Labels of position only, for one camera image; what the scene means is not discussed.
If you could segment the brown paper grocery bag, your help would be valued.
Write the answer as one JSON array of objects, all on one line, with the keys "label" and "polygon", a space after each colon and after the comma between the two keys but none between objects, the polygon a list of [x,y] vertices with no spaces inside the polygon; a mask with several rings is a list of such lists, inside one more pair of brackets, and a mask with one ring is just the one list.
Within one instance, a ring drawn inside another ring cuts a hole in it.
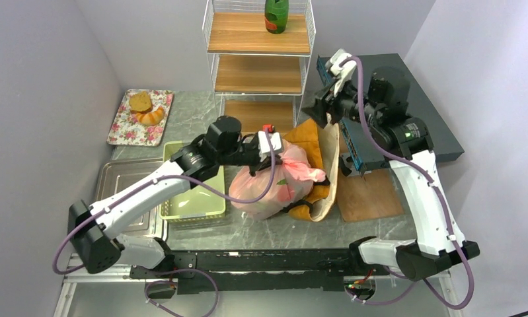
[{"label": "brown paper grocery bag", "polygon": [[326,173],[323,183],[314,184],[310,193],[287,207],[286,212],[294,219],[320,222],[336,202],[340,156],[338,124],[321,128],[308,119],[288,132],[284,139],[304,149],[310,166]]}]

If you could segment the pink plastic bag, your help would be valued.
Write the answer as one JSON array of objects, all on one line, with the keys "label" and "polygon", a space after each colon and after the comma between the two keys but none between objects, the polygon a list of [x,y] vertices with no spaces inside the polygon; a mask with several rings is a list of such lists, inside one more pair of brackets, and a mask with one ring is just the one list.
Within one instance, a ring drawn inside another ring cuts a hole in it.
[{"label": "pink plastic bag", "polygon": [[283,147],[274,172],[267,168],[251,175],[245,166],[229,186],[232,205],[255,220],[287,213],[286,208],[309,194],[314,184],[326,180],[323,170],[310,166],[304,149],[286,140]]}]

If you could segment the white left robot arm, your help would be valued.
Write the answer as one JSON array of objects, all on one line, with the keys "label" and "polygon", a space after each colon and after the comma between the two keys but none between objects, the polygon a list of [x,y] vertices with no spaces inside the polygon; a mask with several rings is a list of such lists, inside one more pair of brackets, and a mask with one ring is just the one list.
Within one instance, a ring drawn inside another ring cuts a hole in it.
[{"label": "white left robot arm", "polygon": [[251,173],[280,162],[281,135],[267,125],[245,142],[237,118],[220,116],[206,133],[183,146],[158,169],[123,191],[87,204],[69,208],[67,237],[81,259],[81,267],[97,274],[115,264],[128,264],[166,275],[174,268],[174,255],[161,238],[128,236],[123,233],[134,220],[154,207],[197,186],[229,201],[234,198],[210,187],[222,166],[247,166]]}]

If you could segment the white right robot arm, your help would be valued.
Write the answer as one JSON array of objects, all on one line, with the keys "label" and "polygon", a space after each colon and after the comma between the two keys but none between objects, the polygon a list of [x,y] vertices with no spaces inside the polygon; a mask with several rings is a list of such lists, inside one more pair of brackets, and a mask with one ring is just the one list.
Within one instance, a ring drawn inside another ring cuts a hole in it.
[{"label": "white right robot arm", "polygon": [[407,112],[410,82],[398,69],[379,67],[362,94],[351,81],[354,70],[352,64],[329,67],[332,81],[305,113],[320,127],[343,118],[366,125],[402,186],[417,233],[414,240],[362,238],[351,245],[358,262],[395,267],[419,281],[479,256],[479,245],[465,238],[449,210],[427,125]]}]

